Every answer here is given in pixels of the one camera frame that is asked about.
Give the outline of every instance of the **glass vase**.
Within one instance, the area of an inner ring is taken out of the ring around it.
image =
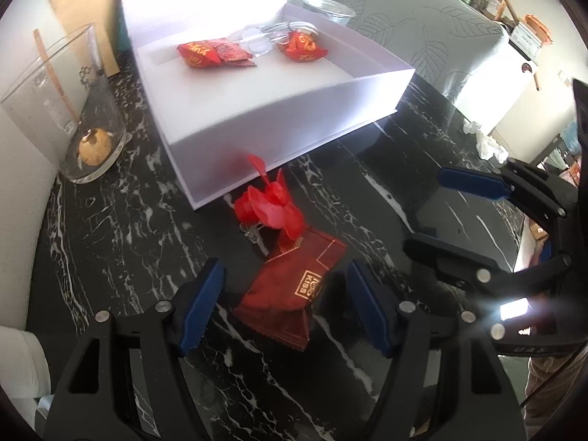
[[[114,164],[128,140],[93,25],[45,51],[0,105],[61,174],[77,184],[90,182]]]

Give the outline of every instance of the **white chair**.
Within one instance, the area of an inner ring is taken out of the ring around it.
[[[0,18],[0,96],[38,57],[32,32],[47,41],[64,30],[48,0],[13,0]],[[55,168],[0,108],[0,385],[33,425],[35,398],[51,383],[43,349],[25,330],[31,272]]]
[[[355,10],[349,27],[381,44],[451,102],[508,35],[460,0],[336,0]]]

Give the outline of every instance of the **red candy bag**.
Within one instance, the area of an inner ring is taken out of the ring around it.
[[[179,44],[178,52],[190,68],[207,68],[222,64],[217,52],[206,42]]]
[[[214,48],[223,63],[229,61],[234,63],[235,61],[248,60],[249,58],[254,57],[253,54],[244,50],[237,43],[231,43],[227,38],[207,40],[207,43]],[[248,63],[255,66],[253,61],[248,61]]]
[[[262,335],[304,350],[311,304],[322,288],[324,275],[345,250],[341,241],[311,227],[295,241],[281,231],[234,315]]]
[[[178,52],[190,68],[206,68],[209,66],[257,66],[253,61],[253,55],[232,43],[226,38],[216,40],[204,40],[178,45]]]
[[[302,32],[291,32],[287,43],[279,43],[277,47],[294,61],[315,61],[329,53],[317,46],[311,35]]]

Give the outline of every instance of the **metal screw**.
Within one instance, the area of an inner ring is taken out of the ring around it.
[[[495,340],[502,340],[505,337],[506,329],[502,323],[495,323],[490,328],[490,336]]]
[[[168,312],[172,309],[172,302],[169,300],[161,300],[155,304],[155,311],[160,313]]]
[[[404,300],[398,304],[398,308],[401,309],[401,312],[412,313],[416,310],[416,305],[409,300]]]
[[[474,315],[472,312],[466,310],[466,311],[462,312],[462,320],[466,323],[473,323],[476,320],[476,315]]]
[[[106,310],[100,310],[95,316],[95,319],[98,323],[105,322],[109,318],[110,318],[110,314]]]
[[[487,269],[480,269],[476,272],[476,278],[479,282],[488,283],[492,278],[492,275]]]

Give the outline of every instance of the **red fabric flower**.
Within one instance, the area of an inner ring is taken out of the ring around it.
[[[304,230],[304,216],[292,201],[283,171],[277,172],[277,179],[271,182],[265,162],[258,156],[249,154],[249,161],[261,175],[266,187],[263,192],[249,186],[234,203],[234,213],[245,226],[262,222],[273,229],[284,229],[291,240],[297,240]]]

